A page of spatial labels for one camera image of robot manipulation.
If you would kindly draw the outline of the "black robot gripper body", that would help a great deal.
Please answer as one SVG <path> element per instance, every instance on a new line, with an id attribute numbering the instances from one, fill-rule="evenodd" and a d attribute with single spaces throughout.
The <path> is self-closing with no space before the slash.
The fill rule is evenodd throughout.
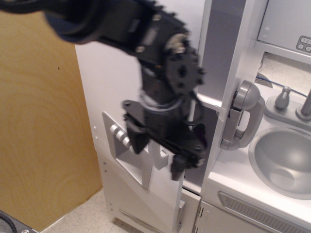
<path id="1" fill-rule="evenodd" d="M 192 100 L 198 104 L 200 115 L 196 121 L 187 121 Z M 174 155 L 184 157 L 185 167 L 199 167 L 203 164 L 202 154 L 207 146 L 190 129 L 190 126 L 199 124 L 204 116 L 203 105 L 196 96 L 180 97 L 174 105 L 162 109 L 152 109 L 133 100 L 125 100 L 122 106 L 126 111 L 125 122 L 134 121 L 144 125 L 151 140 Z"/>

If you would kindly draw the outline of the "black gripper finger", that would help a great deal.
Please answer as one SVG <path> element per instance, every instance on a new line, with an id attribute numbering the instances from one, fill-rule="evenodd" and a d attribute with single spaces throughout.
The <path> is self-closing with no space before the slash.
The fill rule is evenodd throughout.
<path id="1" fill-rule="evenodd" d="M 138 124 L 134 121 L 127 121 L 126 126 L 133 151 L 135 154 L 140 154 L 152 138 L 148 134 L 144 125 Z"/>
<path id="2" fill-rule="evenodd" d="M 172 180 L 179 180 L 185 170 L 185 159 L 181 155 L 175 155 L 171 164 Z"/>

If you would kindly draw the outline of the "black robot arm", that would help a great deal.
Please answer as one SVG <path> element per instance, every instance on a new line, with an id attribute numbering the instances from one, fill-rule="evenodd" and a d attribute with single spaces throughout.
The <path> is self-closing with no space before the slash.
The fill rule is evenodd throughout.
<path id="1" fill-rule="evenodd" d="M 41 11 L 56 34 L 74 44 L 97 41 L 134 56 L 140 63 L 139 101 L 125 100 L 127 134 L 136 154 L 155 141 L 174 154 L 173 180 L 203 161 L 205 143 L 189 121 L 194 89 L 205 70 L 190 45 L 189 32 L 154 0 L 3 0 L 2 11 Z"/>

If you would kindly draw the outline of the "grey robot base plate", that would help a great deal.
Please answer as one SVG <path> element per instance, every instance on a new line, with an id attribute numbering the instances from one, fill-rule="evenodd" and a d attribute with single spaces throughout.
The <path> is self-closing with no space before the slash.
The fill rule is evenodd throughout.
<path id="1" fill-rule="evenodd" d="M 0 232 L 1 233 L 37 233 L 33 228 L 25 225 L 19 220 L 11 217 L 5 212 L 0 212 Z"/>

